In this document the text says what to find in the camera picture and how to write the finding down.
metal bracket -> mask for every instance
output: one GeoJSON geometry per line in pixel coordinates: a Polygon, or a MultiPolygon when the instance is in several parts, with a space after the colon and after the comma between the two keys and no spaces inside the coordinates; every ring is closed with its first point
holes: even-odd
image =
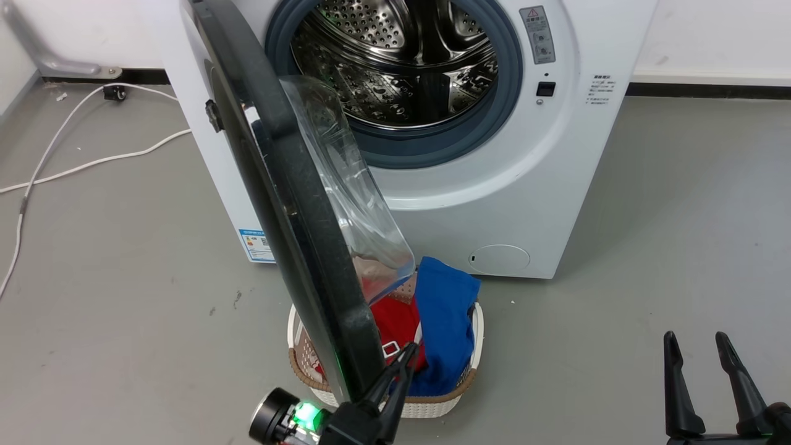
{"type": "Polygon", "coordinates": [[[103,67],[95,63],[66,60],[52,52],[33,32],[11,0],[0,0],[0,10],[19,43],[28,52],[42,77],[114,79],[121,75],[118,67],[103,67]]]}

green led light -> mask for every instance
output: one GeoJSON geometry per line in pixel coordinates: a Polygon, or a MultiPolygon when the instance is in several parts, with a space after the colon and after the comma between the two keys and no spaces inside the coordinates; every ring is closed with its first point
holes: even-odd
{"type": "Polygon", "coordinates": [[[304,429],[315,431],[319,427],[321,421],[321,410],[317,407],[303,401],[297,405],[297,410],[294,411],[294,423],[303,427],[304,429]]]}

clothing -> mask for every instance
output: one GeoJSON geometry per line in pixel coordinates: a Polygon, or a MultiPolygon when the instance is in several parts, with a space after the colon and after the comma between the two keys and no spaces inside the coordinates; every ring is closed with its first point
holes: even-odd
{"type": "Polygon", "coordinates": [[[475,346],[468,311],[480,286],[466,272],[423,257],[412,301],[420,315],[428,367],[415,373],[409,395],[441,396],[456,388],[475,346]]]}
{"type": "MultiPolygon", "coordinates": [[[[384,354],[389,356],[387,362],[390,363],[398,356],[395,352],[402,351],[407,343],[414,341],[415,332],[420,325],[417,304],[414,299],[412,304],[408,305],[397,299],[385,297],[371,306],[371,312],[379,328],[384,354]],[[392,342],[398,344],[398,348],[395,348],[392,342]]],[[[426,349],[421,344],[415,362],[415,372],[420,372],[425,367],[426,349]]]]}

red clothing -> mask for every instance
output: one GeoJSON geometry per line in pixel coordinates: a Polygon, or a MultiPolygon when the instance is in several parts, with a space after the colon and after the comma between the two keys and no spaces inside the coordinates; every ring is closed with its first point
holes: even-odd
{"type": "MultiPolygon", "coordinates": [[[[399,346],[398,351],[400,351],[403,350],[407,343],[414,341],[414,334],[420,324],[418,305],[414,299],[412,299],[411,304],[407,305],[399,300],[384,297],[371,306],[371,312],[377,323],[377,328],[379,328],[383,346],[395,341],[399,346]]],[[[395,350],[392,346],[384,348],[385,355],[390,355],[395,350]]],[[[397,356],[397,354],[393,354],[387,358],[388,363],[397,356]]],[[[426,367],[426,349],[422,342],[416,363],[415,371],[420,371],[426,367]]]]}

washing machine door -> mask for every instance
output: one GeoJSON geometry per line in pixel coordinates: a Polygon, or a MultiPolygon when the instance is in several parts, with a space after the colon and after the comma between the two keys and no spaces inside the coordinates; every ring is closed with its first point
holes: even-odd
{"type": "Polygon", "coordinates": [[[355,400],[384,366],[368,310],[371,281],[361,283],[360,271],[384,264],[411,274],[411,251],[388,249],[403,237],[354,138],[344,136],[334,93],[307,78],[278,79],[231,1],[191,0],[191,7],[210,57],[214,100],[206,113],[228,137],[333,393],[355,400]]]}

